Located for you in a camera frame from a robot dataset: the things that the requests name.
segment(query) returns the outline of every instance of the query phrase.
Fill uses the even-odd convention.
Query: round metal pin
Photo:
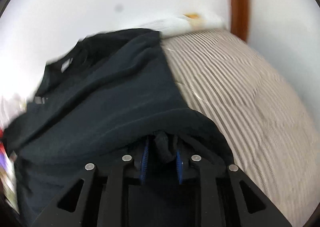
[[[122,160],[123,161],[130,161],[132,159],[132,157],[130,156],[130,155],[124,155],[123,157],[122,157]]]
[[[199,156],[199,155],[193,155],[193,156],[191,157],[191,159],[192,159],[193,161],[200,161],[202,158],[201,158],[201,156]]]
[[[237,165],[231,164],[229,166],[230,171],[236,172],[236,171],[238,171],[238,169],[239,169],[239,167]]]
[[[84,166],[84,168],[85,168],[86,170],[92,170],[92,169],[94,169],[94,164],[88,163],[88,164],[86,164],[86,165]]]

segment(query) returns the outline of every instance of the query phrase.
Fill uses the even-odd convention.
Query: mattress
[[[235,163],[302,227],[320,202],[320,138],[295,91],[228,31],[172,37],[162,46],[189,107],[216,123]]]

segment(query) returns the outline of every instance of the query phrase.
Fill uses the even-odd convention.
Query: white wall
[[[251,0],[249,45],[295,88],[320,131],[320,8],[315,0]]]
[[[0,96],[30,95],[45,62],[87,35],[208,10],[229,23],[229,0],[11,0],[0,18]]]

